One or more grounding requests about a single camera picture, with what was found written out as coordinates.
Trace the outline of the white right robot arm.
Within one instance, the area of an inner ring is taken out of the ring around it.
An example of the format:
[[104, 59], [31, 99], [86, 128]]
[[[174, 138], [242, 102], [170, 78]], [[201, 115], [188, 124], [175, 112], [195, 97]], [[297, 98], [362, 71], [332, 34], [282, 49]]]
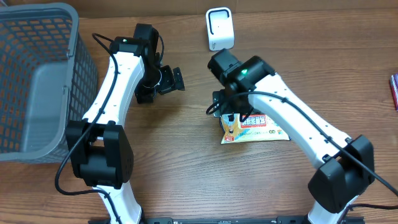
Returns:
[[353, 139], [325, 121], [284, 83], [262, 58], [239, 61], [227, 49], [208, 68], [224, 86], [213, 103], [233, 111], [268, 115], [301, 148], [316, 172], [308, 183], [315, 200], [304, 223], [345, 223], [354, 201], [374, 182], [374, 147], [363, 135]]

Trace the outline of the white barcode scanner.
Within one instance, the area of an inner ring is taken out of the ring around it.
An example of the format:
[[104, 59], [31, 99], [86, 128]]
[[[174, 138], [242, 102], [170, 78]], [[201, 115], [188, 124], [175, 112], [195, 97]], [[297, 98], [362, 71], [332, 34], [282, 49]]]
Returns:
[[228, 7], [216, 7], [205, 14], [209, 49], [219, 51], [234, 47], [234, 27], [231, 10]]

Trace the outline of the red purple pad pack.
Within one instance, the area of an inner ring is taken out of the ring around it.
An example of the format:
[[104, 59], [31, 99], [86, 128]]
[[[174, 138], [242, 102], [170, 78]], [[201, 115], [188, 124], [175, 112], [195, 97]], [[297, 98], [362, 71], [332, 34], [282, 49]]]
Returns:
[[391, 87], [392, 98], [394, 100], [394, 107], [398, 111], [398, 86], [397, 86], [398, 74], [394, 74], [390, 77], [389, 84]]

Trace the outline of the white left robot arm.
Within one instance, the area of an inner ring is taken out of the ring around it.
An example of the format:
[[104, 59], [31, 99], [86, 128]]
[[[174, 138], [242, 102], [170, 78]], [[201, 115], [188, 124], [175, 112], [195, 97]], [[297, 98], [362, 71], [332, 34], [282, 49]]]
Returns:
[[70, 121], [65, 130], [68, 154], [55, 174], [71, 162], [75, 177], [89, 187], [74, 195], [99, 194], [109, 213], [106, 223], [145, 223], [142, 207], [130, 184], [134, 154], [124, 125], [131, 100], [152, 103], [157, 95], [185, 89], [180, 69], [162, 65], [157, 45], [164, 41], [150, 24], [137, 24], [132, 37], [116, 37], [105, 47], [109, 66], [93, 104], [79, 121]]

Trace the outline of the yellow snack packet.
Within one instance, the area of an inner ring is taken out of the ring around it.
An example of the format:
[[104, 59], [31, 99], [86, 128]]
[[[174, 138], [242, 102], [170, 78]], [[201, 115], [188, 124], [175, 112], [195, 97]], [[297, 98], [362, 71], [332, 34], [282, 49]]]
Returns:
[[253, 141], [289, 141], [289, 135], [265, 114], [252, 114], [244, 122], [240, 114], [223, 114], [220, 126], [224, 136], [221, 144]]

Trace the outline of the grey plastic shopping basket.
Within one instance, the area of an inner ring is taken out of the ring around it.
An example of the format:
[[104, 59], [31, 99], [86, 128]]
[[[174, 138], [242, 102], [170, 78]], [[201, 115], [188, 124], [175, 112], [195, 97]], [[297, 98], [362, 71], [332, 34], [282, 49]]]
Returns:
[[65, 128], [97, 94], [98, 71], [65, 3], [1, 9], [1, 160], [58, 163]]

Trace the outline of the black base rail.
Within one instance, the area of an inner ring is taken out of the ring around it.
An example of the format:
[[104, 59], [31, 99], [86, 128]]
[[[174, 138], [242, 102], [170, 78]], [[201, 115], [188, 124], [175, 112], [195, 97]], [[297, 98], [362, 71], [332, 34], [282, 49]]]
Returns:
[[276, 218], [204, 218], [204, 219], [173, 219], [170, 217], [147, 218], [148, 224], [303, 224], [309, 223], [303, 215], [279, 216]]

